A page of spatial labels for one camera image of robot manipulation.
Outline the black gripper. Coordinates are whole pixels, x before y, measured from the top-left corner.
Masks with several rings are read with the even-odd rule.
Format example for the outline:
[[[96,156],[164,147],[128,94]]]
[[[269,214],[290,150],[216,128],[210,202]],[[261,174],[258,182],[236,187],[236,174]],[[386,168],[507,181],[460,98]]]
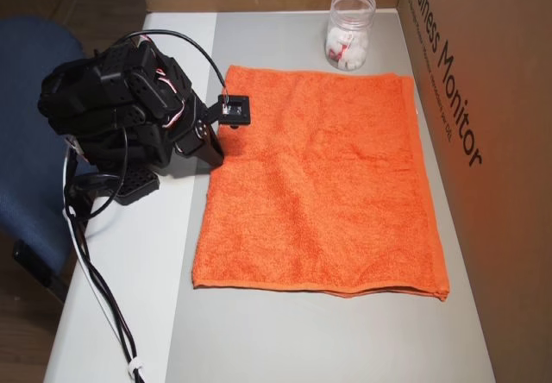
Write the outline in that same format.
[[[221,126],[216,129],[212,124],[222,114],[222,102],[207,107],[193,92],[185,103],[185,112],[172,129],[172,144],[176,154],[183,157],[198,157],[212,168],[220,167],[224,162],[221,142]]]

